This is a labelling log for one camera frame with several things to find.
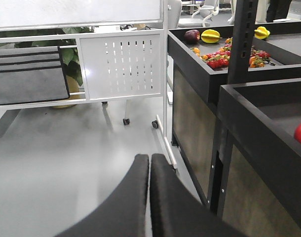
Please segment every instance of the whiteboard frame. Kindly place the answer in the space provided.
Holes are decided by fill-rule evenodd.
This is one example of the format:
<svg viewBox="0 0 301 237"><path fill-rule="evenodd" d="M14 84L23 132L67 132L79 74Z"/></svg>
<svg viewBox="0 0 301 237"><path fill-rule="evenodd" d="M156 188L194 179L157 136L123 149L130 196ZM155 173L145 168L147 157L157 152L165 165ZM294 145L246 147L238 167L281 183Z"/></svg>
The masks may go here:
<svg viewBox="0 0 301 237"><path fill-rule="evenodd" d="M108 26L108 25L129 25L129 24L147 24L147 23L162 23L164 22L164 3L165 0L160 1L160 18L152 20L132 20L132 21L108 21L108 22L78 22L67 23L62 22L59 24L44 24L44 25L30 25L30 26L12 26L12 27L0 27L2 31L22 31L22 30L37 30L37 29L54 29L54 28L66 28L66 27L88 27L88 26Z"/></svg>

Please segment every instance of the plant pot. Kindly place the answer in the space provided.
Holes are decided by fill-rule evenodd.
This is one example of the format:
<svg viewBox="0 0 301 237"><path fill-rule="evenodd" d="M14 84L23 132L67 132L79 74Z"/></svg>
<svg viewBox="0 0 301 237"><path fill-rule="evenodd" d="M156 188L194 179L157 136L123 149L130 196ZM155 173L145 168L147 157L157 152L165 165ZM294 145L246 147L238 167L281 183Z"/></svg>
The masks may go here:
<svg viewBox="0 0 301 237"><path fill-rule="evenodd" d="M70 76L66 76L66 80L67 80L68 90L70 93L79 92L78 83L74 78L72 78ZM69 98L69 100L75 100L75 99L80 99L80 95L71 95ZM68 108L68 107L72 107L72 106L75 106L75 105L56 105L56 106L52 106L52 108L63 109L63 108Z"/></svg>

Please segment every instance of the wooden panel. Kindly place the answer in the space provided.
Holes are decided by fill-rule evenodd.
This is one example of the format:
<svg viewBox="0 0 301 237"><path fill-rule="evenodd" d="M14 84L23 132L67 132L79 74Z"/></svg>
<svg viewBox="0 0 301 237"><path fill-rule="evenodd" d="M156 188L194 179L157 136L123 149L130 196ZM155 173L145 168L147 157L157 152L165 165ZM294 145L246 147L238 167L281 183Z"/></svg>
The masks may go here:
<svg viewBox="0 0 301 237"><path fill-rule="evenodd" d="M173 128L198 182L208 194L216 117L183 75L174 71Z"/></svg>
<svg viewBox="0 0 301 237"><path fill-rule="evenodd" d="M301 230L234 146L223 220L250 237L301 237Z"/></svg>

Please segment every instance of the white chair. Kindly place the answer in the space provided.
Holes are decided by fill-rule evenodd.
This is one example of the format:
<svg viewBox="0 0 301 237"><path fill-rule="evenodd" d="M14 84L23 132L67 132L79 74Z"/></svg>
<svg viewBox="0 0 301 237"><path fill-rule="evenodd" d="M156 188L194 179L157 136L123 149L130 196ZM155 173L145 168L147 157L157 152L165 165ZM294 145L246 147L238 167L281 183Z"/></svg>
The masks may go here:
<svg viewBox="0 0 301 237"><path fill-rule="evenodd" d="M209 27L210 23L206 22L212 16L216 16L220 10L219 0L205 0L204 5L198 9L191 18L183 18L179 20L178 27L180 28L195 28L195 27ZM199 14L203 19L194 18Z"/></svg>

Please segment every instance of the perforated white panel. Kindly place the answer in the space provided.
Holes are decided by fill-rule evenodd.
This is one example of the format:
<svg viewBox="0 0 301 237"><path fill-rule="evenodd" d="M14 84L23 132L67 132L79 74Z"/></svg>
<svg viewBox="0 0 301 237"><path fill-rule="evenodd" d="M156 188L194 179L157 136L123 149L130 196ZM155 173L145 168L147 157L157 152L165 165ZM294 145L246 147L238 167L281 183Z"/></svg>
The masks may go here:
<svg viewBox="0 0 301 237"><path fill-rule="evenodd" d="M89 98L158 95L163 84L160 34L80 39Z"/></svg>

